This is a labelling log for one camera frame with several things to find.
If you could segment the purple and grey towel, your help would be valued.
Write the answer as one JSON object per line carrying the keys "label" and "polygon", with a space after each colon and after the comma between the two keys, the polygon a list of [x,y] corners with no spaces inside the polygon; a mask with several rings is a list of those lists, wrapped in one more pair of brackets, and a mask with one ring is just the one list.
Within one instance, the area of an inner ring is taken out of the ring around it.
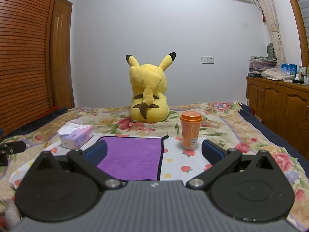
{"label": "purple and grey towel", "polygon": [[122,181],[159,180],[167,138],[105,136],[107,155],[97,167]]}

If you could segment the pink tissue box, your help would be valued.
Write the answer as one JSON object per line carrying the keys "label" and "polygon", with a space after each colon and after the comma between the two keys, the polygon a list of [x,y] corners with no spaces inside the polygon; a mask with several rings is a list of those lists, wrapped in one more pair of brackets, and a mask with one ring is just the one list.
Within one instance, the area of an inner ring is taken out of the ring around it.
{"label": "pink tissue box", "polygon": [[93,126],[69,122],[57,133],[60,135],[61,146],[66,149],[78,150],[93,136]]}

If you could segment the orange lidded plastic cup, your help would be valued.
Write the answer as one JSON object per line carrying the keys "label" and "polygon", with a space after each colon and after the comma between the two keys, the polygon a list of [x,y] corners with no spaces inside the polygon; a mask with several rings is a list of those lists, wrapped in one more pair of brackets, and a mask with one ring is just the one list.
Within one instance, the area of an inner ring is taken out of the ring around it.
{"label": "orange lidded plastic cup", "polygon": [[180,120],[182,127],[182,147],[188,150],[195,149],[202,123],[201,113],[185,111],[181,114]]}

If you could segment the dark blue mattress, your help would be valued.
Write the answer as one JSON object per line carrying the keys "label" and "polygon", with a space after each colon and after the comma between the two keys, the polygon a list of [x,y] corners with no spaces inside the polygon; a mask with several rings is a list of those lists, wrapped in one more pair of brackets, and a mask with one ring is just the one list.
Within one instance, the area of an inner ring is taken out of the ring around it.
{"label": "dark blue mattress", "polygon": [[255,118],[255,116],[252,114],[251,108],[249,106],[240,103],[239,114],[245,121],[251,123],[256,129],[258,129],[269,141],[271,141],[277,146],[285,147],[290,156],[297,158],[297,161],[300,163],[300,165],[305,171],[305,175],[308,177],[309,163],[294,147],[292,147],[282,137],[271,131],[264,124],[259,122],[259,120],[257,120],[257,118]]}

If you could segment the wooden sideboard cabinet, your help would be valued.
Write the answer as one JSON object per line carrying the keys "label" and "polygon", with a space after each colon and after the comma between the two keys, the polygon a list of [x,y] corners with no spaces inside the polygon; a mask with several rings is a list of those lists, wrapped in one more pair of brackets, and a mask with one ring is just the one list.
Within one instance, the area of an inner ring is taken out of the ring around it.
{"label": "wooden sideboard cabinet", "polygon": [[247,77],[249,107],[271,131],[308,159],[308,87]]}

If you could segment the yellow Pikachu plush toy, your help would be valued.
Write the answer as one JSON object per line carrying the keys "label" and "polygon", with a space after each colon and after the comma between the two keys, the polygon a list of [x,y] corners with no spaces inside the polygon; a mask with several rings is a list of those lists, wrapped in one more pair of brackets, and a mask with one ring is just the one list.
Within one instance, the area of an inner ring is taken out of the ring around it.
{"label": "yellow Pikachu plush toy", "polygon": [[130,107],[130,117],[133,121],[157,123],[168,117],[165,70],[173,64],[175,58],[175,52],[169,53],[158,66],[155,66],[140,65],[134,56],[126,56],[130,66],[129,78],[133,92]]}

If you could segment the wooden door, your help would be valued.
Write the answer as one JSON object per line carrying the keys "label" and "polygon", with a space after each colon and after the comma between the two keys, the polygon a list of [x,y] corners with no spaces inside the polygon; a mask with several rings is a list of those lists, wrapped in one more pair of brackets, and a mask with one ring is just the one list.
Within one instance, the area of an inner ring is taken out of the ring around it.
{"label": "wooden door", "polygon": [[75,107],[70,61],[72,3],[55,0],[51,24],[50,71],[54,104]]}

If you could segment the stack of folded clothes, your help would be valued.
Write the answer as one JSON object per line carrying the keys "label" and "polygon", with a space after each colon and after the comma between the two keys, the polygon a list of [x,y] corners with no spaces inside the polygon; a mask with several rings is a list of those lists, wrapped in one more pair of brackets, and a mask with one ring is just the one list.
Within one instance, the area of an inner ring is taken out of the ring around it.
{"label": "stack of folded clothes", "polygon": [[277,65],[276,58],[252,55],[249,59],[249,72],[261,73]]}

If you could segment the blue gift bag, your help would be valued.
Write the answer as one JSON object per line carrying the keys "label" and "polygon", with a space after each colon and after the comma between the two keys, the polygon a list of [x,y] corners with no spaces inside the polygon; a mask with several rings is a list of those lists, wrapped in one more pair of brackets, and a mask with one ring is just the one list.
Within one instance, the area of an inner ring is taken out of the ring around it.
{"label": "blue gift bag", "polygon": [[297,65],[296,64],[282,63],[281,64],[281,70],[284,71],[285,73],[289,73],[291,75],[296,75],[297,74]]}

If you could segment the green hand fan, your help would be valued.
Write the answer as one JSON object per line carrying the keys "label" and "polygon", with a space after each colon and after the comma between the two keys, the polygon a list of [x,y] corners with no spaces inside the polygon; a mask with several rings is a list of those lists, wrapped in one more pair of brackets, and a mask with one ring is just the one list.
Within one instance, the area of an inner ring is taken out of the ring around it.
{"label": "green hand fan", "polygon": [[274,47],[272,43],[269,43],[267,45],[267,54],[268,54],[268,58],[269,59],[276,59],[276,55],[275,55],[275,51],[274,51]]}

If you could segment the wooden louvered wardrobe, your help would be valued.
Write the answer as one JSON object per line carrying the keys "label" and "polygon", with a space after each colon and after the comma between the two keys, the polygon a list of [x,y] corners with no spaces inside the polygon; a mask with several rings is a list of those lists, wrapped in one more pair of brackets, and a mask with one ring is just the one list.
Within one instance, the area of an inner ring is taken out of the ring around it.
{"label": "wooden louvered wardrobe", "polygon": [[55,0],[1,0],[1,130],[6,136],[53,107],[51,21]]}

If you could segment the beige patterned curtain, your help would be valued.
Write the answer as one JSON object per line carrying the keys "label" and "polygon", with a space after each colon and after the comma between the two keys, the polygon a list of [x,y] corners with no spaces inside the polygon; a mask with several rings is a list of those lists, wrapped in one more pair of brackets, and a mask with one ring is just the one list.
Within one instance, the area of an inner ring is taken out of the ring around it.
{"label": "beige patterned curtain", "polygon": [[273,0],[258,0],[258,2],[265,16],[266,24],[270,32],[271,42],[277,57],[277,66],[281,67],[282,63],[286,63],[286,56],[284,53],[279,21],[277,18],[274,2]]}

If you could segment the white wall switch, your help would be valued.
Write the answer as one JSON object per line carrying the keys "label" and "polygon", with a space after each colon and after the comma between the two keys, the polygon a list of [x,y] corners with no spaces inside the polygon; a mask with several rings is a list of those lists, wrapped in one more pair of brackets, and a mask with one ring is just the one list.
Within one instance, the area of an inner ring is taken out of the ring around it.
{"label": "white wall switch", "polygon": [[202,56],[201,64],[214,64],[214,57]]}

